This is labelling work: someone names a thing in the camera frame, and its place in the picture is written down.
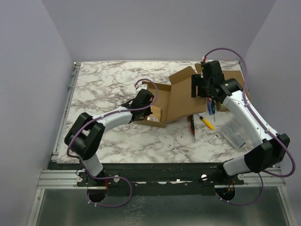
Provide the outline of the brown cardboard express box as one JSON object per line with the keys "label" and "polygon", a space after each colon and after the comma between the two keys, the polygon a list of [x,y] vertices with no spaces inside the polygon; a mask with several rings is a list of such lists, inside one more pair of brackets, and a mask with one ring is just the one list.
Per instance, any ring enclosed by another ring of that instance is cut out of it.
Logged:
{"label": "brown cardboard express box", "polygon": [[161,108],[161,121],[144,119],[137,124],[165,128],[166,124],[192,114],[206,111],[206,99],[191,97],[191,76],[196,71],[188,66],[169,76],[170,85],[157,83],[158,98],[155,107]]}

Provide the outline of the red black utility knife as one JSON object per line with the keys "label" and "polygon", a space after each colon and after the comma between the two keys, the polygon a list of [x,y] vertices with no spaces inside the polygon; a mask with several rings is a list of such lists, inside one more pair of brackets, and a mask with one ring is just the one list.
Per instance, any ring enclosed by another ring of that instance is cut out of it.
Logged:
{"label": "red black utility knife", "polygon": [[189,116],[189,120],[190,120],[190,131],[193,137],[193,142],[195,142],[195,124],[194,124],[194,117],[193,115]]}

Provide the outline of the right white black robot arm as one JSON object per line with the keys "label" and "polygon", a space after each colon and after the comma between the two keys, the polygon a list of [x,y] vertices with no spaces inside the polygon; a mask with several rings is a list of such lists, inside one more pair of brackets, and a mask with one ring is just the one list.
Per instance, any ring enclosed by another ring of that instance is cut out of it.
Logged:
{"label": "right white black robot arm", "polygon": [[191,96],[209,97],[223,104],[241,123],[253,145],[245,155],[224,162],[216,172],[217,181],[227,184],[234,175],[260,173],[280,163],[290,143],[288,135],[279,134],[261,117],[241,84],[235,78],[225,78],[219,61],[200,63],[196,69],[198,73],[191,77]]}

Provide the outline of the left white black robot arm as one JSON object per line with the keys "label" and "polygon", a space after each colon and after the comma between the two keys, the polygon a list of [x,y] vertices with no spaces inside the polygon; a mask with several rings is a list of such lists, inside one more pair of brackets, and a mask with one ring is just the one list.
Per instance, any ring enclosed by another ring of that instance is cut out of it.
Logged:
{"label": "left white black robot arm", "polygon": [[68,131],[64,143],[68,150],[75,153],[88,170],[88,181],[98,186],[103,182],[103,165],[97,157],[97,150],[105,132],[134,121],[141,121],[151,114],[151,103],[154,95],[142,89],[134,99],[122,104],[114,111],[93,117],[88,113],[81,113]]}

